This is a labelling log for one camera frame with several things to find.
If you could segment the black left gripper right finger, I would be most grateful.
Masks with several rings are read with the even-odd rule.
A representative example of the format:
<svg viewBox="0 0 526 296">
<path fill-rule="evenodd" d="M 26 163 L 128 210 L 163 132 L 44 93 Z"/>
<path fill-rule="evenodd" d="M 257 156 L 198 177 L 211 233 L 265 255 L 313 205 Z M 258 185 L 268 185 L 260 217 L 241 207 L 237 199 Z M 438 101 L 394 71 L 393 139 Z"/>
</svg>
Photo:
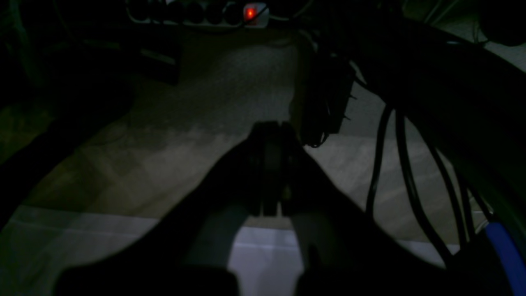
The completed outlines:
<svg viewBox="0 0 526 296">
<path fill-rule="evenodd" d="M 293 127 L 278 124 L 282 213 L 293 225 L 305 270 L 297 296 L 488 296 L 481 280 L 440 268 L 400 246 L 338 189 L 301 147 Z"/>
</svg>

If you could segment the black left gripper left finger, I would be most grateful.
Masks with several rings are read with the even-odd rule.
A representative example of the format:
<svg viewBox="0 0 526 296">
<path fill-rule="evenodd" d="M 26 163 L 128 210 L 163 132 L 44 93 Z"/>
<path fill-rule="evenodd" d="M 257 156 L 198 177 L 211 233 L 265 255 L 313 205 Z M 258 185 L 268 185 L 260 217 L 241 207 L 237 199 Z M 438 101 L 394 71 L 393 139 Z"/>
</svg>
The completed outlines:
<svg viewBox="0 0 526 296">
<path fill-rule="evenodd" d="M 263 148 L 274 136 L 274 122 L 255 124 L 144 236 L 62 272 L 58 295 L 238 296 L 238 280 L 227 266 L 239 229 L 260 212 Z"/>
</svg>

